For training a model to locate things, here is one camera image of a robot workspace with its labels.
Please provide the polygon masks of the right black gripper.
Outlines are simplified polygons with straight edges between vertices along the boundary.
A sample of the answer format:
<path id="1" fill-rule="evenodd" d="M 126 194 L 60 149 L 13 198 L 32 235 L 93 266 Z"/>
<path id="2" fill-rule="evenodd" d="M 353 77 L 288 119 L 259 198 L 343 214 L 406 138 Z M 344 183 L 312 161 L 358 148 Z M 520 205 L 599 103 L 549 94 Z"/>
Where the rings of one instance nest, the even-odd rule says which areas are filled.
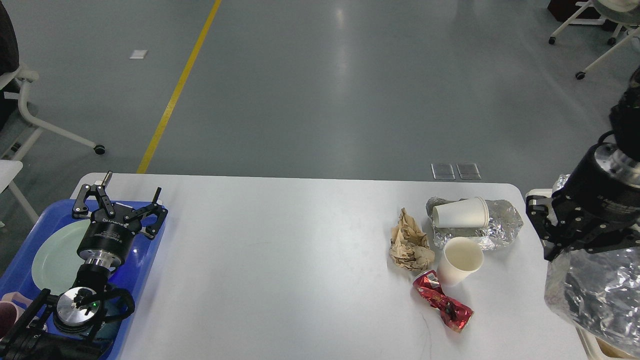
<path id="1" fill-rule="evenodd" d="M 596 144 L 551 198 L 528 194 L 525 207 L 548 262 L 565 249 L 637 248 L 639 164 L 613 143 Z M 553 214 L 555 222 L 549 218 Z"/>

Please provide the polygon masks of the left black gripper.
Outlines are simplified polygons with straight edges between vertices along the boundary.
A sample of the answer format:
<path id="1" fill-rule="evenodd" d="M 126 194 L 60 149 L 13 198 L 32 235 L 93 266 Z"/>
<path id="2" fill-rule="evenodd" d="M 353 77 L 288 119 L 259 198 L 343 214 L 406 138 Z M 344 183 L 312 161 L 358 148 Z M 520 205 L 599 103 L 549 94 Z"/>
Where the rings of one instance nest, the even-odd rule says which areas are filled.
<path id="1" fill-rule="evenodd" d="M 85 264 L 102 268 L 119 268 L 124 265 L 133 247 L 135 235 L 142 234 L 147 239 L 154 240 L 169 214 L 169 210 L 160 201 L 162 187 L 156 189 L 151 203 L 139 209 L 123 203 L 114 205 L 106 194 L 106 187 L 113 175 L 114 172 L 109 170 L 97 183 L 83 184 L 71 208 L 74 219 L 89 219 L 87 230 L 77 248 L 77 255 Z M 96 210 L 90 210 L 87 206 L 89 198 L 96 200 Z M 143 225 L 142 222 L 147 218 L 154 218 L 153 223 Z"/>

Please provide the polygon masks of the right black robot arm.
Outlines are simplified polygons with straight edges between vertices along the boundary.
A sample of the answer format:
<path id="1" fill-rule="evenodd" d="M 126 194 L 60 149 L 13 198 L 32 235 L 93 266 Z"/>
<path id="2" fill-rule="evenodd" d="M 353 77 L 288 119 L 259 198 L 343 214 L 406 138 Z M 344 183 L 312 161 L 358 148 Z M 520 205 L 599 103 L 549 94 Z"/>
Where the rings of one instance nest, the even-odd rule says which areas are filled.
<path id="1" fill-rule="evenodd" d="M 562 187 L 526 196 L 526 214 L 552 262 L 569 251 L 597 254 L 639 245 L 639 71 L 609 114 L 602 134 Z"/>

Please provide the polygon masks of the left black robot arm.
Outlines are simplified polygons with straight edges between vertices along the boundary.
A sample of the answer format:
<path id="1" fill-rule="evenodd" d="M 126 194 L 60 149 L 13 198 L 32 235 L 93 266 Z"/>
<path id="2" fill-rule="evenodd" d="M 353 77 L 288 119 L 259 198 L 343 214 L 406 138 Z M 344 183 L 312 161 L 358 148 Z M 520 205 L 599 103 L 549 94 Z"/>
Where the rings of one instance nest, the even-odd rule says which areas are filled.
<path id="1" fill-rule="evenodd" d="M 50 205 L 1 277 L 3 360 L 114 360 L 124 345 L 169 210 L 114 201 L 112 172 Z"/>

